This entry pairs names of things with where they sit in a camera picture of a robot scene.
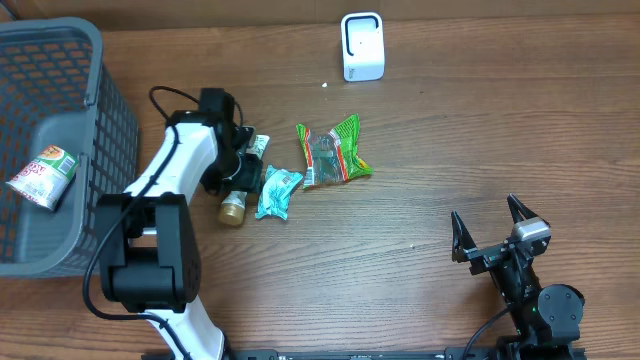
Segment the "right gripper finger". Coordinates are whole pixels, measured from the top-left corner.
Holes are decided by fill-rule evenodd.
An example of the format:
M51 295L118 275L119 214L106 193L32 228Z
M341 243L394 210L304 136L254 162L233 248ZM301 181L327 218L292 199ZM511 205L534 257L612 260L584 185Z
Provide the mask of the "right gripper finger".
M517 196L510 193L507 196L507 204L511 213L512 220L515 224L525 221L542 222L548 225L548 222L540 217L537 213L521 202Z
M458 263L467 262L470 254L477 250L477 246L457 211L451 212L451 223L452 260Z

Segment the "white cosmetic tube gold cap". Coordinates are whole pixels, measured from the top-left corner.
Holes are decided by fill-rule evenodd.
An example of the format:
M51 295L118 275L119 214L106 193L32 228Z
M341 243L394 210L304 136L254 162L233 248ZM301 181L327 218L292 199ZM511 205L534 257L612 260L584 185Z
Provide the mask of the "white cosmetic tube gold cap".
M269 142L270 137L268 135L257 135L252 145L247 148L246 153L255 155L261 160ZM218 221L224 225L240 226L244 221L247 197L247 192L230 192L221 203Z

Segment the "teal snack packet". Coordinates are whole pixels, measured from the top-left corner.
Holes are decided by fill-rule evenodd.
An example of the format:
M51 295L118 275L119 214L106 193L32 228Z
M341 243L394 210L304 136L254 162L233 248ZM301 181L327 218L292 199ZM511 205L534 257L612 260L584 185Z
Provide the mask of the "teal snack packet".
M301 173L269 165L258 200L256 218L275 216L287 220L291 195L302 180Z

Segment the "green snack bag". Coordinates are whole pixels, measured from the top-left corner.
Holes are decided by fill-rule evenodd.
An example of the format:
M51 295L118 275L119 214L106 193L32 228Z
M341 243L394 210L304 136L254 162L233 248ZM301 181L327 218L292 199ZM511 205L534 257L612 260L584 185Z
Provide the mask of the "green snack bag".
M374 173L358 155L360 127L358 114L349 116L326 134L316 133L303 124L296 125L307 164L304 188L346 183Z

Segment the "green cup noodles container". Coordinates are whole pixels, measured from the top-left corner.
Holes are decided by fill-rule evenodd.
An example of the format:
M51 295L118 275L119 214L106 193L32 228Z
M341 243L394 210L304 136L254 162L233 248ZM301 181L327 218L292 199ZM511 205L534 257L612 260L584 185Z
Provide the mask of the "green cup noodles container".
M54 211L78 165L71 153L49 145L6 184L30 202Z

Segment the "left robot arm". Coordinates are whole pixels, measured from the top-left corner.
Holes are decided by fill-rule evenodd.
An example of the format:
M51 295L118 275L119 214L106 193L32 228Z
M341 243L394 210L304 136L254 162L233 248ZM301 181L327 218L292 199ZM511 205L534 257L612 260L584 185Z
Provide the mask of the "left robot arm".
M189 213L195 190L256 194L263 162L249 152L255 130L222 88L204 88L196 109L165 117L164 141L143 174L96 204L98 246L83 278L87 309L110 321L147 321L169 359L235 354L199 297L201 257Z

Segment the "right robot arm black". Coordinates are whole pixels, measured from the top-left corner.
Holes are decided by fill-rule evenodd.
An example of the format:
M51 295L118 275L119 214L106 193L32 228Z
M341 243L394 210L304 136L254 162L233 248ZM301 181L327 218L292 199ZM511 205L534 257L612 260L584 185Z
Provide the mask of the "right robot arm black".
M470 273L488 272L505 302L505 309L491 318L467 343L467 356L479 336L508 314L517 334L501 337L489 352L491 359L576 359L584 354L572 343L580 338L585 298L566 284L540 285L534 258L551 241L551 225L525 206L515 195L507 197L513 220L511 234L500 244L480 249L459 214L451 213L452 260L470 264Z

